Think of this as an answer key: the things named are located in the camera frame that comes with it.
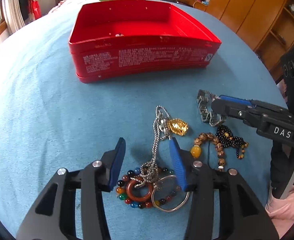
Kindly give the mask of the red metal tin box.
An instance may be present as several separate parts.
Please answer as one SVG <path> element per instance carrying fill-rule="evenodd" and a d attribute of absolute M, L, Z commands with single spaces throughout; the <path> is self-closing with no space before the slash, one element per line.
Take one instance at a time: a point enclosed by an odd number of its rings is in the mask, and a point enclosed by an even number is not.
<path fill-rule="evenodd" d="M 81 7 L 69 37 L 81 82 L 207 66 L 221 41 L 176 5 L 117 0 Z"/>

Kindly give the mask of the left beige curtain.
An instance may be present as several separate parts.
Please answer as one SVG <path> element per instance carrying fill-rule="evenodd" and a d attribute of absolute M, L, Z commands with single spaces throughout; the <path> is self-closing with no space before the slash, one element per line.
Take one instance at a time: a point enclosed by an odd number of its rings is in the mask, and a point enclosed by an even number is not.
<path fill-rule="evenodd" d="M 10 35 L 25 26 L 19 0 L 2 0 L 4 19 Z"/>

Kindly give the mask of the blue bed blanket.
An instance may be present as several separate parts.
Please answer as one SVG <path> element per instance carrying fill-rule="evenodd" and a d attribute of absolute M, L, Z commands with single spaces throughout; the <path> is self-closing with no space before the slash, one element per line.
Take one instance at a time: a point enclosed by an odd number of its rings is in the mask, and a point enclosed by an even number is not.
<path fill-rule="evenodd" d="M 257 55 L 215 17 L 186 6 L 222 41 L 207 68 L 80 82 L 68 39 L 80 8 L 92 2 L 66 0 L 0 43 L 0 220 L 13 235 L 59 168 L 82 169 L 121 137 L 122 172 L 149 160 L 158 105 L 189 124 L 177 138 L 185 150 L 213 130 L 200 119 L 199 89 L 285 106 Z"/>

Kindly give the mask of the wooden desk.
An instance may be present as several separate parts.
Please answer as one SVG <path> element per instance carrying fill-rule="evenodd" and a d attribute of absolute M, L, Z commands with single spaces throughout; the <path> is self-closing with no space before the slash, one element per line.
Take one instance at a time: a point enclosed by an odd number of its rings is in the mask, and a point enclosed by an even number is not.
<path fill-rule="evenodd" d="M 177 0 L 178 3 L 184 4 L 186 6 L 198 9 L 201 11 L 206 11 L 207 5 L 203 4 L 201 0 Z"/>

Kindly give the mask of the pink floral bedsheet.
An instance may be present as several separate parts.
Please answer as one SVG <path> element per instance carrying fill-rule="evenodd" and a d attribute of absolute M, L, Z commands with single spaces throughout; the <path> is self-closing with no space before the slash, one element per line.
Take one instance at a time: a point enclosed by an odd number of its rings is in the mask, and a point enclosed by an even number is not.
<path fill-rule="evenodd" d="M 84 4 L 99 2 L 99 0 L 62 0 L 48 14 L 62 11 L 79 11 Z"/>

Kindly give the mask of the silver wrist watch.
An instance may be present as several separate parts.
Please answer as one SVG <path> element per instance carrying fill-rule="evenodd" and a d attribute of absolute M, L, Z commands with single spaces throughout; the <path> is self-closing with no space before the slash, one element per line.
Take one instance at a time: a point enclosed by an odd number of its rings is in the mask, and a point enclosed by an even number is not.
<path fill-rule="evenodd" d="M 226 116 L 217 114 L 211 109 L 212 102 L 217 98 L 217 95 L 202 89 L 199 89 L 196 97 L 201 121 L 212 127 L 222 125 L 226 121 Z"/>

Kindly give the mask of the gold amber pendant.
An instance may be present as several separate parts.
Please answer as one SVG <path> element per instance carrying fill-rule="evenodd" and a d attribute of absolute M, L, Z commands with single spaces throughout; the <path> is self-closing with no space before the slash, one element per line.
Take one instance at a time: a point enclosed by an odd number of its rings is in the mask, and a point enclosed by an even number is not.
<path fill-rule="evenodd" d="M 172 133 L 179 136 L 184 136 L 189 129 L 188 124 L 181 119 L 170 119 L 167 121 L 167 126 Z"/>

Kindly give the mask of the red bag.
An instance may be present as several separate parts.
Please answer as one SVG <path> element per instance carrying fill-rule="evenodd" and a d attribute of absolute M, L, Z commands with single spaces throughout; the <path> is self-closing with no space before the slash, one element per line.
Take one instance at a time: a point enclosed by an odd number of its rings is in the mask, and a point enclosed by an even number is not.
<path fill-rule="evenodd" d="M 39 6 L 39 0 L 27 0 L 28 2 L 28 16 L 29 21 L 35 21 L 41 18 L 42 13 Z"/>

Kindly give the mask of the wooden wardrobe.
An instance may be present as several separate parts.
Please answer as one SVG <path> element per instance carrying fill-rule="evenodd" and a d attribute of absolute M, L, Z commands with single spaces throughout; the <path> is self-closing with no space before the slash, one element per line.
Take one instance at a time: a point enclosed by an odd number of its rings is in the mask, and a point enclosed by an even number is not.
<path fill-rule="evenodd" d="M 210 0 L 206 12 L 234 31 L 261 59 L 275 81 L 280 58 L 294 47 L 294 0 Z"/>

